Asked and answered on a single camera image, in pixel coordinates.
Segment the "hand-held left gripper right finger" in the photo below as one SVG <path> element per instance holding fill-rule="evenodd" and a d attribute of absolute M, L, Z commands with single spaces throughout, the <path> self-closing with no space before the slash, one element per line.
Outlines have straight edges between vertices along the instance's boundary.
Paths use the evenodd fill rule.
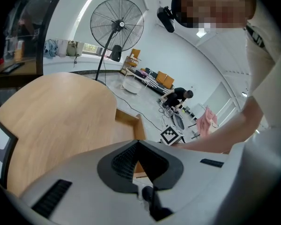
<path fill-rule="evenodd" d="M 139 141 L 138 161 L 151 185 L 142 189 L 148 212 L 136 215 L 138 225 L 216 225 L 226 187 L 214 190 L 226 160 L 223 154 L 183 150 Z"/>

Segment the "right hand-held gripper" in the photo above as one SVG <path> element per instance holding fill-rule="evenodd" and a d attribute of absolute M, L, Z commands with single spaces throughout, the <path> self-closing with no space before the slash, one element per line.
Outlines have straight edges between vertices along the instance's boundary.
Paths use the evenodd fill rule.
<path fill-rule="evenodd" d="M 161 133 L 161 141 L 163 144 L 171 146 L 174 143 L 179 142 L 180 140 L 184 141 L 184 134 L 182 131 L 175 125 L 167 126 Z"/>

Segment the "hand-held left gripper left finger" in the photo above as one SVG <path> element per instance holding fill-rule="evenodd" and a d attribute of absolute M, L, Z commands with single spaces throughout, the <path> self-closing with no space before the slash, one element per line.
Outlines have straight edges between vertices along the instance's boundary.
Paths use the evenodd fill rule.
<path fill-rule="evenodd" d="M 20 199 L 33 207 L 57 181 L 71 186 L 49 221 L 59 225 L 151 225 L 153 219 L 136 194 L 113 191 L 100 179 L 98 162 L 129 142 L 119 142 L 72 156 L 31 183 Z"/>

